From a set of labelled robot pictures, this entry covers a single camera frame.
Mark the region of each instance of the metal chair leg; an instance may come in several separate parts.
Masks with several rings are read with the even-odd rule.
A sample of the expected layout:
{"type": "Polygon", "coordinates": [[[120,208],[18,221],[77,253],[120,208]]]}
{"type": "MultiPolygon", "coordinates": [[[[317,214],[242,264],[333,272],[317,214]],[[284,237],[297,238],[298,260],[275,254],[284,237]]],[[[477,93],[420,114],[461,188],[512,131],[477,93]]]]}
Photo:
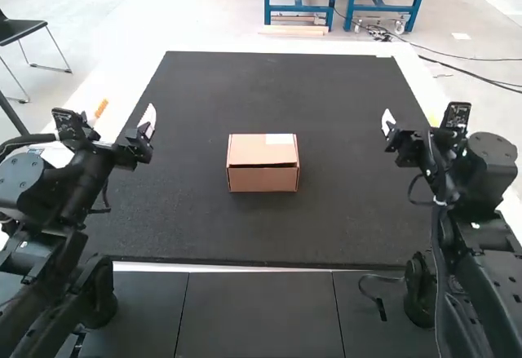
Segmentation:
{"type": "Polygon", "coordinates": [[[18,101],[21,104],[30,103],[31,102],[31,97],[29,96],[27,91],[25,91],[24,87],[18,82],[18,79],[16,79],[15,74],[13,74],[11,69],[9,69],[9,66],[7,66],[7,63],[4,61],[4,59],[1,56],[0,56],[0,60],[2,61],[3,65],[6,66],[7,71],[13,77],[13,79],[16,82],[16,84],[24,92],[24,95],[25,95],[25,99],[17,99],[16,97],[6,97],[6,99],[12,99],[14,101],[18,101]]]}
{"type": "Polygon", "coordinates": [[[69,63],[67,63],[67,60],[65,59],[65,56],[62,52],[62,50],[60,49],[60,47],[58,46],[58,43],[56,42],[55,38],[53,37],[51,31],[49,30],[49,28],[47,28],[47,32],[49,33],[49,36],[51,36],[51,39],[52,41],[55,43],[55,46],[56,46],[56,49],[58,50],[58,52],[60,53],[62,59],[64,60],[65,62],[65,65],[67,66],[66,69],[58,69],[56,67],[49,67],[49,66],[43,66],[41,64],[35,64],[35,63],[29,63],[29,60],[27,59],[27,55],[25,54],[25,51],[24,51],[24,48],[22,47],[22,43],[20,40],[18,40],[18,44],[20,44],[20,49],[22,50],[22,53],[24,54],[24,58],[25,58],[25,62],[31,66],[31,67],[34,67],[36,69],[44,69],[44,70],[52,70],[52,71],[59,71],[61,73],[69,73],[69,74],[72,74],[73,73],[73,70],[71,69],[71,66],[69,66],[69,63]]]}

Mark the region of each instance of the cardboard box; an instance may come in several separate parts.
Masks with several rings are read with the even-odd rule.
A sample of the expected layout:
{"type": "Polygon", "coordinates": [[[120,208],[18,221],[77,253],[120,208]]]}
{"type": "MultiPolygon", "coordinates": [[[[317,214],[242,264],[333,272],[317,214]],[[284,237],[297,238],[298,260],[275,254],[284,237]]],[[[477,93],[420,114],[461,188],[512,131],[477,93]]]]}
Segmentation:
{"type": "Polygon", "coordinates": [[[229,135],[227,177],[230,192],[297,191],[297,137],[294,134],[229,135]]]}

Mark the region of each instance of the black chair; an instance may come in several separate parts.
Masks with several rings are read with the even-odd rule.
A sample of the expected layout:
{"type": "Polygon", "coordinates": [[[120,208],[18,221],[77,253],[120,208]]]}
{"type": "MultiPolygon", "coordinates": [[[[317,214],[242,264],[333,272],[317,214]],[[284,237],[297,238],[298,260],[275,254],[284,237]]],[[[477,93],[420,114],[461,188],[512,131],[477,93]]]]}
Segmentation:
{"type": "MultiPolygon", "coordinates": [[[[67,63],[67,60],[65,59],[64,54],[62,53],[60,47],[56,43],[55,38],[53,38],[51,31],[49,28],[47,28],[47,21],[35,21],[35,20],[10,20],[7,18],[2,10],[0,10],[0,46],[6,46],[8,44],[11,44],[12,42],[18,42],[20,44],[20,49],[22,50],[22,53],[24,54],[25,62],[34,68],[37,69],[45,69],[45,70],[54,70],[54,71],[60,71],[62,73],[73,73],[73,70],[71,70],[69,63],[67,63]],[[49,33],[49,36],[51,36],[52,41],[55,43],[56,48],[58,49],[58,52],[62,56],[62,59],[65,62],[65,65],[67,66],[66,69],[57,69],[54,67],[47,67],[47,66],[41,66],[40,64],[35,63],[29,63],[29,60],[27,59],[27,55],[25,54],[24,48],[22,47],[22,43],[20,42],[21,38],[24,38],[25,36],[29,36],[31,33],[37,32],[40,29],[47,29],[47,32],[49,33]]],[[[7,71],[9,74],[15,79],[15,82],[18,84],[20,89],[24,92],[25,99],[17,99],[17,98],[11,98],[7,97],[8,99],[14,99],[22,104],[28,103],[31,101],[31,98],[29,97],[28,93],[25,91],[24,87],[20,84],[18,79],[16,79],[15,74],[9,69],[9,66],[7,66],[6,62],[3,60],[3,58],[0,56],[0,60],[2,61],[3,65],[6,66],[7,71]]]]}

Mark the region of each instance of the wooden plank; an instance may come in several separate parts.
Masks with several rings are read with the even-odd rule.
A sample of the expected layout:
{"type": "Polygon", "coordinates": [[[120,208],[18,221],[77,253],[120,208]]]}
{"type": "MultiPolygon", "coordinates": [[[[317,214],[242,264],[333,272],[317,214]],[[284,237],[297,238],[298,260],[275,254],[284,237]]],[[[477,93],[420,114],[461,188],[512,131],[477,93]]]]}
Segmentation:
{"type": "Polygon", "coordinates": [[[270,28],[272,25],[265,25],[263,29],[259,31],[259,34],[272,34],[277,36],[309,36],[317,37],[324,36],[325,33],[322,30],[309,30],[309,29],[279,29],[270,28]]]}
{"type": "Polygon", "coordinates": [[[320,30],[323,34],[328,33],[328,27],[322,25],[266,25],[270,29],[288,30],[320,30]]]}
{"type": "Polygon", "coordinates": [[[294,21],[294,22],[313,22],[316,17],[300,15],[273,15],[272,21],[294,21]]]}

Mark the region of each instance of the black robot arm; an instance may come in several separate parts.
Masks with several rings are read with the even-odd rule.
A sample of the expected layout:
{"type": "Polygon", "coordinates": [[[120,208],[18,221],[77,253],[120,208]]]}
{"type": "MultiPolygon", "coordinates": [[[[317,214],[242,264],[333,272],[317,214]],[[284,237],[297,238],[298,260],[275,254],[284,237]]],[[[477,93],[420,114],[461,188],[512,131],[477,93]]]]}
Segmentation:
{"type": "Polygon", "coordinates": [[[517,151],[490,133],[468,139],[470,110],[451,103],[440,128],[421,131],[383,116],[386,151],[397,152],[398,166],[418,167],[434,194],[436,284],[416,254],[405,311],[415,324],[436,327],[444,358],[522,356],[522,247],[496,211],[517,175],[517,151]]]}
{"type": "Polygon", "coordinates": [[[0,146],[0,161],[15,148],[56,140],[73,152],[59,169],[30,152],[0,165],[0,211],[9,218],[4,230],[10,235],[0,251],[0,272],[19,275],[22,284],[0,308],[1,357],[54,357],[72,332],[99,328],[114,316],[112,262],[95,255],[78,263],[87,241],[81,230],[112,170],[133,170],[153,154],[152,105],[126,132],[126,144],[100,142],[75,112],[55,108],[52,114],[54,134],[25,135],[0,146]]]}

